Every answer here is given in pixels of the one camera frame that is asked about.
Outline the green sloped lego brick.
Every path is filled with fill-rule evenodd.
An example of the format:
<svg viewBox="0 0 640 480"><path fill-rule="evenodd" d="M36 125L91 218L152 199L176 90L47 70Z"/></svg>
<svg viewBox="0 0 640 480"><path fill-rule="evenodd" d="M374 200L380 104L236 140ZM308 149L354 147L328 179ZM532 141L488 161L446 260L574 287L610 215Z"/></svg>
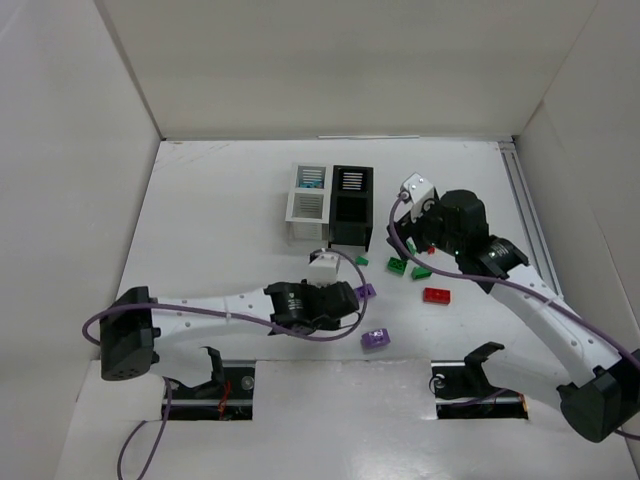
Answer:
<svg viewBox="0 0 640 480"><path fill-rule="evenodd" d="M427 279L432 275L432 271L427 268L416 266L411 270L411 279L413 281Z"/></svg>

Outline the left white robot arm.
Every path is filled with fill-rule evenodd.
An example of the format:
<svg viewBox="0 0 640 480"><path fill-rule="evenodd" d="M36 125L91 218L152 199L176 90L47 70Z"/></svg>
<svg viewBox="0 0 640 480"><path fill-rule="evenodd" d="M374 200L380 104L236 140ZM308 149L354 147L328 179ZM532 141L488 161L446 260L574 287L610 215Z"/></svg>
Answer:
<svg viewBox="0 0 640 480"><path fill-rule="evenodd" d="M344 281L325 286L276 282L238 295L154 299L133 287L99 317L101 377L124 381L147 373L193 388L220 382L221 354L212 337L286 335L311 342L336 338L360 302Z"/></svg>

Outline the green wedge lego brick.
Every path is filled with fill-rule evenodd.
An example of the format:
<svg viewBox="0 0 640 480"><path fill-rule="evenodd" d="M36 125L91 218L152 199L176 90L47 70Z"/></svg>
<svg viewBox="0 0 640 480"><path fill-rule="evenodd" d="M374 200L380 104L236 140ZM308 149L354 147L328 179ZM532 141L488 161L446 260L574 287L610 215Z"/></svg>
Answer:
<svg viewBox="0 0 640 480"><path fill-rule="evenodd" d="M410 240L408 240L406 242L406 248L407 248L407 250L409 251L409 253L411 254L412 257L416 256L417 249L416 249L416 247L414 246L414 244Z"/></svg>

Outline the red rectangular lego brick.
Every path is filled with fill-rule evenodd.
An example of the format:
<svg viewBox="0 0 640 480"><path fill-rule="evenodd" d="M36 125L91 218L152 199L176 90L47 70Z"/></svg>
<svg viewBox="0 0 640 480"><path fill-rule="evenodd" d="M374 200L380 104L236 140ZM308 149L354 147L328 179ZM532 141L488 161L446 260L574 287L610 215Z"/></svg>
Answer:
<svg viewBox="0 0 640 480"><path fill-rule="evenodd" d="M451 302L451 291L447 289L426 287L423 290L423 301L431 304L449 305Z"/></svg>

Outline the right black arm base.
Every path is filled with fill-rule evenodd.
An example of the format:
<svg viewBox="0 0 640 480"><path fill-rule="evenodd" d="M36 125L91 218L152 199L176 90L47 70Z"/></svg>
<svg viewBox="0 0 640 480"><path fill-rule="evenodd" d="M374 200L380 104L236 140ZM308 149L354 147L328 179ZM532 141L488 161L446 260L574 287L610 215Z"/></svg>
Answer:
<svg viewBox="0 0 640 480"><path fill-rule="evenodd" d="M462 360L431 362L429 390L435 397L438 420L528 420L524 397L512 390L492 386L483 363L504 346L487 342Z"/></svg>

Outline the green square lego brick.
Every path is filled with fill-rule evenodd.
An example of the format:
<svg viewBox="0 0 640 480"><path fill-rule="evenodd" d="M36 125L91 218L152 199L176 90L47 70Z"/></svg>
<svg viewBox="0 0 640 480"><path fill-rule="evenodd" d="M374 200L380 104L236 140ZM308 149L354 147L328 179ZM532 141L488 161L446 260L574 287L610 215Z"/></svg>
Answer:
<svg viewBox="0 0 640 480"><path fill-rule="evenodd" d="M390 257L387 262L387 270L399 276L403 276L405 274L406 268L407 261L400 258Z"/></svg>

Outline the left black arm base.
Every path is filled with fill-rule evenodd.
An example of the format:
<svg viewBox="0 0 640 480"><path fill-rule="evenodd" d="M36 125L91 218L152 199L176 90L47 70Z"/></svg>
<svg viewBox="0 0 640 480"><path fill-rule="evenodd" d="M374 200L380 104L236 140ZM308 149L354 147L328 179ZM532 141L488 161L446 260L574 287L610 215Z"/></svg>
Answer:
<svg viewBox="0 0 640 480"><path fill-rule="evenodd" d="M171 401L166 393L161 413L173 421L251 421L256 362L223 360L218 350L205 350L209 358L206 382L187 386L171 378Z"/></svg>

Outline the purple arched lego brick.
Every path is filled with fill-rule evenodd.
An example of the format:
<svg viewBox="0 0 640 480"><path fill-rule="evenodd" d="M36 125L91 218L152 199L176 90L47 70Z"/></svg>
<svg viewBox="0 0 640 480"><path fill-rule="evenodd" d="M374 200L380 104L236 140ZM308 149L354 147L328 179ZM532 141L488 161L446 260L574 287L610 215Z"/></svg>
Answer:
<svg viewBox="0 0 640 480"><path fill-rule="evenodd" d="M354 293L359 301L375 298L377 295L375 288L370 283L356 287Z"/></svg>

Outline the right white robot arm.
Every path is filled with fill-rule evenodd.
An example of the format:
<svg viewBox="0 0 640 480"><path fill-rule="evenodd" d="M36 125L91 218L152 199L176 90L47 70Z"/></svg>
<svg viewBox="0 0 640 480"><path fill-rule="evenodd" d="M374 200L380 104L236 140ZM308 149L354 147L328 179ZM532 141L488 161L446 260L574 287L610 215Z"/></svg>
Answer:
<svg viewBox="0 0 640 480"><path fill-rule="evenodd" d="M452 276L478 285L509 309L548 348L551 362L522 358L515 347L488 342L465 367L478 394L516 391L558 410L582 438L600 443L639 413L639 353L553 295L528 257L489 231L484 203L469 190L439 195L408 184L394 202L408 205L388 220L388 243L403 258L435 248L451 255Z"/></svg>

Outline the purple rounded lego brick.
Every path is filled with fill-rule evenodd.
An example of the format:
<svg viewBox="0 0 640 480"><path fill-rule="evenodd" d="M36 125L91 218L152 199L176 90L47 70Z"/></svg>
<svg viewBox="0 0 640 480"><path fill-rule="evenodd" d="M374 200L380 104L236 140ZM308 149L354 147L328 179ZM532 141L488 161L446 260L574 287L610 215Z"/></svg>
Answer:
<svg viewBox="0 0 640 480"><path fill-rule="evenodd" d="M386 328L380 328L362 334L360 343L364 351L372 351L388 346L391 338Z"/></svg>

